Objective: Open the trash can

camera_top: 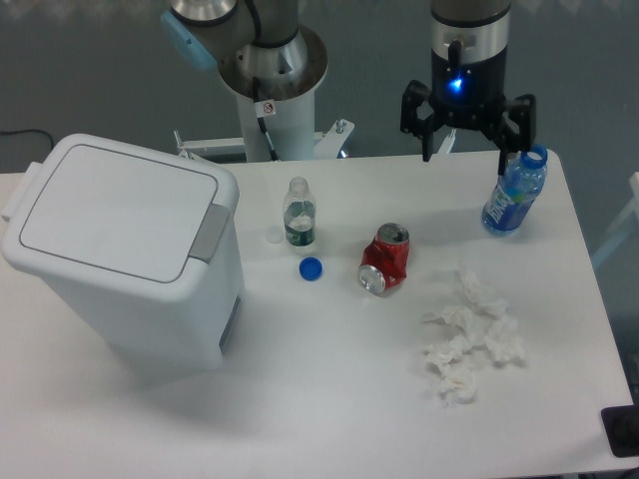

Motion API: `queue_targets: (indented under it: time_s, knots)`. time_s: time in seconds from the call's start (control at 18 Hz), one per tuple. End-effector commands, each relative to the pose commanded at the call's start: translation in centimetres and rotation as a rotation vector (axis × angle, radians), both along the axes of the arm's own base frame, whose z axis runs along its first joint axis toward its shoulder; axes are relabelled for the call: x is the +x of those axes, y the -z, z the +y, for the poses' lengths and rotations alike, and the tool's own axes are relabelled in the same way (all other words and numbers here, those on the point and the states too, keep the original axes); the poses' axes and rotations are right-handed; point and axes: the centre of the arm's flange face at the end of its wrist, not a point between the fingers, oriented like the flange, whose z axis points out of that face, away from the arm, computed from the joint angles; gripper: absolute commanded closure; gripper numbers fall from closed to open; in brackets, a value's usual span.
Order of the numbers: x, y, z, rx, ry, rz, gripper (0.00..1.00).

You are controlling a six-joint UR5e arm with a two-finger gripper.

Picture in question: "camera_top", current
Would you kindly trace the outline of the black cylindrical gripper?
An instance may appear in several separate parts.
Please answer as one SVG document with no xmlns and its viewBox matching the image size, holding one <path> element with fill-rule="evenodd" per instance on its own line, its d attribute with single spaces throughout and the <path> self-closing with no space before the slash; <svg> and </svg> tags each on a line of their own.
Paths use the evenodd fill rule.
<svg viewBox="0 0 639 479">
<path fill-rule="evenodd" d="M 444 126 L 480 130 L 499 150 L 498 170 L 505 174 L 509 158 L 528 152 L 536 136 L 536 97 L 525 94 L 514 99 L 503 95 L 507 49 L 474 63 L 450 65 L 447 56 L 431 53 L 432 90 L 411 80 L 401 97 L 400 130 L 418 138 L 422 160 L 433 155 L 433 135 Z M 421 118 L 426 104 L 431 113 Z"/>
</svg>

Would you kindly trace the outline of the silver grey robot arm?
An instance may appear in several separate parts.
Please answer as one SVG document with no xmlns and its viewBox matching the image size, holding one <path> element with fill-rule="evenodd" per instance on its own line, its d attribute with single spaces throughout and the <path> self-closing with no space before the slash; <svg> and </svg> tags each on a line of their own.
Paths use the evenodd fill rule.
<svg viewBox="0 0 639 479">
<path fill-rule="evenodd" d="M 433 153 L 442 127 L 478 131 L 506 163 L 531 149 L 531 95 L 504 95 L 510 5 L 506 1 L 434 1 L 430 5 L 429 84 L 410 82 L 400 129 Z M 295 1 L 173 1 L 162 25 L 181 55 L 216 69 L 235 95 L 250 162 L 319 159 L 328 145 L 315 131 L 315 92 L 327 70 L 320 37 L 299 19 Z"/>
</svg>

